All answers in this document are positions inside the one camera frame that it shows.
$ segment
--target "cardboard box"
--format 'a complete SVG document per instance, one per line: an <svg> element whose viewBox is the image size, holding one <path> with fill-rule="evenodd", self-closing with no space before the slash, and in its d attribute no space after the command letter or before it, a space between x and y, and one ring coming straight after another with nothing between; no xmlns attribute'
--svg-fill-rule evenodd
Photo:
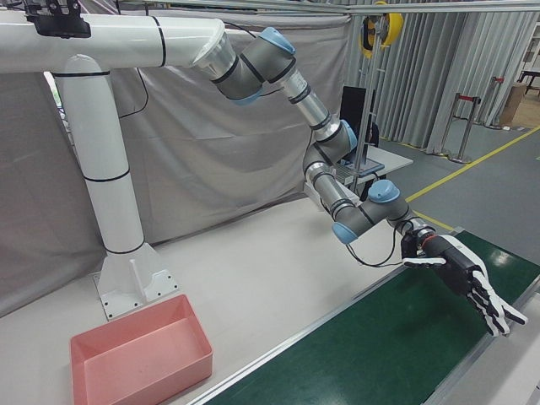
<svg viewBox="0 0 540 405"><path fill-rule="evenodd" d="M523 100L526 90L527 85L525 83L514 83L508 94L508 99L506 99L505 107L499 115L499 125L501 127L511 126L517 107L519 107L521 100Z"/></svg>

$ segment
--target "white mounting column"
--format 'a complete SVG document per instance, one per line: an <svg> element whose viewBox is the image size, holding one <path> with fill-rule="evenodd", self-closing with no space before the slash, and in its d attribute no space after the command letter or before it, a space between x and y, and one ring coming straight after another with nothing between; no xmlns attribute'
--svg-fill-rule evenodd
<svg viewBox="0 0 540 405"><path fill-rule="evenodd" d="M178 288L144 241L109 71L84 55L53 73L73 132L107 257L97 284L113 318Z"/></svg>
<svg viewBox="0 0 540 405"><path fill-rule="evenodd" d="M144 241L111 68L191 68L214 56L224 36L217 19L83 14L90 38L38 35L24 13L0 11L0 73L52 72L73 132L107 257L97 283L107 318L164 297L178 283Z"/></svg>

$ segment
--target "robotic hand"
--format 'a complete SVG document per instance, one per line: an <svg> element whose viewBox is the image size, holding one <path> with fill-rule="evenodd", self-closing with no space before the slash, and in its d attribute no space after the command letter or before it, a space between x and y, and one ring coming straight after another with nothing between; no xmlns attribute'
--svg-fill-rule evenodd
<svg viewBox="0 0 540 405"><path fill-rule="evenodd" d="M402 240L403 255L412 253L407 244L408 236L405 235ZM492 336L510 333L505 318L521 325L527 323L526 316L495 293L482 259L454 236L430 235L424 239L421 249L425 257L405 257L403 264L410 267L432 267L448 288L467 298L484 318Z"/></svg>

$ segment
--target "conveyor belt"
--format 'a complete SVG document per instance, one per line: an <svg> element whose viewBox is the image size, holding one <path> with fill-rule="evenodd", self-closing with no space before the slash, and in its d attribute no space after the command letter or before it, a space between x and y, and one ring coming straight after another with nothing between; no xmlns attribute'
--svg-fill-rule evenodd
<svg viewBox="0 0 540 405"><path fill-rule="evenodd" d="M457 238L486 262L508 302L540 274L472 234ZM405 269L207 403L420 404L485 332L476 311L433 272Z"/></svg>

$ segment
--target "pink plastic tray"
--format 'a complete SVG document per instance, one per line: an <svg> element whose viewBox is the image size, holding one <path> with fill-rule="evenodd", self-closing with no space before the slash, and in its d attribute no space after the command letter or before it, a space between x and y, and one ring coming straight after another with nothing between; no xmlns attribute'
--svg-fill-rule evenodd
<svg viewBox="0 0 540 405"><path fill-rule="evenodd" d="M157 404L212 374L212 347L185 295L71 339L76 405Z"/></svg>

